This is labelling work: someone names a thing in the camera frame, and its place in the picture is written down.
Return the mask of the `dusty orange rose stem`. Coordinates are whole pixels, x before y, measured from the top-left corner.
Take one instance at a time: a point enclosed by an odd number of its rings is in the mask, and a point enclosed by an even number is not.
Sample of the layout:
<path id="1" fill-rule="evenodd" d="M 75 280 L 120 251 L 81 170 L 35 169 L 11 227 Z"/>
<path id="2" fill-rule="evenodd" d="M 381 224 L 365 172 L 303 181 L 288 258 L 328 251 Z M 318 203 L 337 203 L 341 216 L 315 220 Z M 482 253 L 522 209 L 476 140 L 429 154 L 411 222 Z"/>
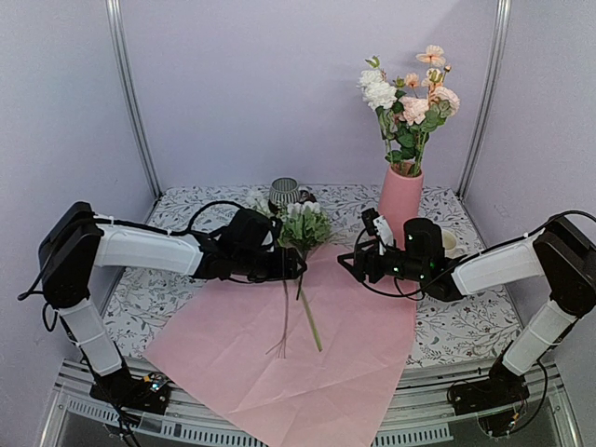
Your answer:
<path id="1" fill-rule="evenodd" d="M 282 320 L 282 331 L 278 342 L 271 346 L 267 351 L 266 355 L 275 354 L 276 359 L 286 358 L 287 340 L 288 340 L 288 325 L 289 325 L 289 307 L 290 307 L 290 294 L 289 284 L 286 279 L 282 281 L 283 286 L 283 320 Z"/>

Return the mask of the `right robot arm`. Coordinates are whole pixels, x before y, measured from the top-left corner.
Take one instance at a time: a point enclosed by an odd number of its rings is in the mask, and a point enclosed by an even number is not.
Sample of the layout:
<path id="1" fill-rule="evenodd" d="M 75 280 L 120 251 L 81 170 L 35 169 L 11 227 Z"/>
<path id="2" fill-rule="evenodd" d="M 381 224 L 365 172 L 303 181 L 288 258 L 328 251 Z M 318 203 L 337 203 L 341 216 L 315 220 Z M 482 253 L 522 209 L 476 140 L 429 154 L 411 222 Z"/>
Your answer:
<path id="1" fill-rule="evenodd" d="M 366 289 L 383 278 L 409 280 L 416 293 L 444 303 L 496 286 L 529 292 L 535 312 L 487 378 L 452 385 L 447 392 L 458 414 L 488 410 L 528 399 L 525 375 L 595 307 L 595 244 L 572 221 L 577 214 L 557 213 L 519 237 L 450 258 L 431 220 L 408 220 L 399 248 L 385 217 L 368 209 L 362 220 L 369 240 L 357 240 L 337 261 Z"/>

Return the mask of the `pink rose flower stem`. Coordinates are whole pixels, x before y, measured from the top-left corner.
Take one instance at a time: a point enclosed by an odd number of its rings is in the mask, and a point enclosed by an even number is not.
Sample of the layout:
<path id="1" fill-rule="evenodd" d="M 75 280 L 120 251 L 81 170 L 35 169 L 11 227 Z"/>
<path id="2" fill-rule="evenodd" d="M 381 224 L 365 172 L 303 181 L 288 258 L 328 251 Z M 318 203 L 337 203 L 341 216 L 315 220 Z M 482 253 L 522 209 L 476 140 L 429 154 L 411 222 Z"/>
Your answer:
<path id="1" fill-rule="evenodd" d="M 385 159 L 396 173 L 404 177 L 418 177 L 422 173 L 422 158 L 427 134 L 422 125 L 428 104 L 424 100 L 403 97 L 389 109 L 376 109 Z"/>

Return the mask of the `peach rose flower stem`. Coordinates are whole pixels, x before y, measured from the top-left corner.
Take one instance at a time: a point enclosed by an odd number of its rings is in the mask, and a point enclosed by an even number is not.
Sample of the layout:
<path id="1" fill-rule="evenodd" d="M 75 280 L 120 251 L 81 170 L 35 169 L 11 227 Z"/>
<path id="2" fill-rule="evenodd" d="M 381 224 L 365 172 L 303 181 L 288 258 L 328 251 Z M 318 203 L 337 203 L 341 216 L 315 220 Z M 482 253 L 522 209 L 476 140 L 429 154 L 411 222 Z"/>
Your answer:
<path id="1" fill-rule="evenodd" d="M 458 96 L 452 90 L 444 86 L 432 88 L 425 99 L 416 99 L 424 100 L 428 104 L 428 111 L 426 113 L 427 118 L 422 125 L 423 132 L 427 134 L 427 142 L 430 138 L 430 134 L 443 126 L 449 118 L 453 117 L 458 112 L 460 107 Z"/>

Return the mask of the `white peony flower stem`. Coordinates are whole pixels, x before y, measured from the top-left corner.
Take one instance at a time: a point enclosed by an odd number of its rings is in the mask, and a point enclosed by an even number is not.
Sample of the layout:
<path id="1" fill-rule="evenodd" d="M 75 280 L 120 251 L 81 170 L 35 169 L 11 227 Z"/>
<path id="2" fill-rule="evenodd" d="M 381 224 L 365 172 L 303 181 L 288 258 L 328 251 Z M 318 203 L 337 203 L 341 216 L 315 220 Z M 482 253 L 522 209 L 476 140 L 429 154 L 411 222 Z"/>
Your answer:
<path id="1" fill-rule="evenodd" d="M 381 68 L 380 59 L 373 55 L 365 60 L 369 69 L 363 70 L 358 79 L 357 87 L 362 100 L 375 112 L 385 145 L 386 161 L 395 164 L 393 142 L 396 139 L 397 127 L 393 106 L 398 100 L 398 89 L 392 86 L 386 78 L 386 72 Z"/>

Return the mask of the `pink wrapping paper sheet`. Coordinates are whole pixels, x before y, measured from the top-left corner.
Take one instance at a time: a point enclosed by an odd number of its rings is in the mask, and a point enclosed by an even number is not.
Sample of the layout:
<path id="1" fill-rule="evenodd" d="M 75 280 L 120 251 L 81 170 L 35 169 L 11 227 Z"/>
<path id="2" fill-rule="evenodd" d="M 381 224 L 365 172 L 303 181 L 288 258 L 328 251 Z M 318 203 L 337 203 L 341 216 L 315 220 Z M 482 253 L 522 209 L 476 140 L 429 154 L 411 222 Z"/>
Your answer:
<path id="1" fill-rule="evenodd" d="M 318 352 L 302 303 L 289 282 L 286 358 L 266 351 L 282 331 L 280 282 L 210 281 L 177 311 L 144 357 L 221 417 L 243 403 L 287 401 L 351 379 L 379 381 L 393 393 L 412 350 L 416 305 L 367 291 L 338 264 L 342 248 L 308 257 L 304 291 L 323 349 Z"/>

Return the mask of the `peach blossom flower stem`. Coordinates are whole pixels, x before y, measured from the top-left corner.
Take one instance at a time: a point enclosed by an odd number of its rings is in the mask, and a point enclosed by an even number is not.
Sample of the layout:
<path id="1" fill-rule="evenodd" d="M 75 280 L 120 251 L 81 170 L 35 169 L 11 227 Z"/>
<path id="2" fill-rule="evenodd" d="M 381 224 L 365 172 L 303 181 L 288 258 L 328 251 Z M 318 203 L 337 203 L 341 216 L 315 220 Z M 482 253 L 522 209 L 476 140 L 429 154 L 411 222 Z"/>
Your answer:
<path id="1" fill-rule="evenodd" d="M 415 98 L 427 97 L 428 92 L 438 86 L 444 86 L 445 77 L 451 71 L 447 64 L 442 47 L 429 45 L 423 53 L 419 53 L 416 59 L 428 66 L 426 76 L 420 80 L 416 74 L 407 74 L 405 85 L 412 91 Z"/>

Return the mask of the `white blossom flower stem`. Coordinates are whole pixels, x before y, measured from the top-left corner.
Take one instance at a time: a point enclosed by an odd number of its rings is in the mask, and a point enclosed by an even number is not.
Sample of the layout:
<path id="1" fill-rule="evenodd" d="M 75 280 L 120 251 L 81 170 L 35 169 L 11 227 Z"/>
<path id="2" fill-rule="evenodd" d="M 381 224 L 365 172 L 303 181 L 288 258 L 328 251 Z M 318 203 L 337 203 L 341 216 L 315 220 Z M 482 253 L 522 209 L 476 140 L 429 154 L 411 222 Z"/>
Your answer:
<path id="1" fill-rule="evenodd" d="M 281 221 L 281 214 L 287 207 L 286 206 L 284 208 L 278 208 L 278 207 L 274 206 L 269 201 L 269 194 L 266 195 L 264 193 L 264 190 L 261 190 L 258 188 L 251 189 L 248 192 L 246 200 L 247 200 L 247 204 L 250 206 L 250 208 L 253 208 L 254 210 L 257 210 L 257 211 L 261 212 L 262 214 L 267 215 L 269 217 L 277 218 L 280 221 Z M 304 307 L 306 320 L 307 320 L 309 329 L 311 331 L 311 334 L 313 336 L 316 349 L 318 352 L 321 352 L 323 349 L 323 345 L 322 345 L 321 338 L 320 338 L 320 335 L 318 332 L 317 323 L 315 322 L 313 312 L 311 310 L 310 304 L 308 302 L 308 299 L 307 299 L 305 291 L 304 291 L 303 282 L 304 282 L 303 276 L 301 276 L 299 279 L 297 279 L 296 300 L 299 300 Z"/>

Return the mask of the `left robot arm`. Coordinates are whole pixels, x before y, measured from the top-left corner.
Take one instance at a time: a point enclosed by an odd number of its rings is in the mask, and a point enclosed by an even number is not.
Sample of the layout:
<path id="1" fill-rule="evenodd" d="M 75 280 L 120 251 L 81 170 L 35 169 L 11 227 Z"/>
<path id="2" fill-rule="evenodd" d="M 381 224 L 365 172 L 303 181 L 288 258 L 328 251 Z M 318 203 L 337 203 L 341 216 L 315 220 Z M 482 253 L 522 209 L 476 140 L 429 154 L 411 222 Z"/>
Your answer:
<path id="1" fill-rule="evenodd" d="M 29 290 L 44 297 L 93 376 L 91 395 L 118 408 L 169 400 L 169 379 L 159 372 L 136 378 L 102 319 L 99 281 L 124 268 L 171 272 L 184 277 L 260 284 L 299 278 L 303 256 L 279 242 L 281 221 L 235 206 L 231 221 L 200 231 L 118 220 L 76 202 L 38 249 L 39 274 Z"/>

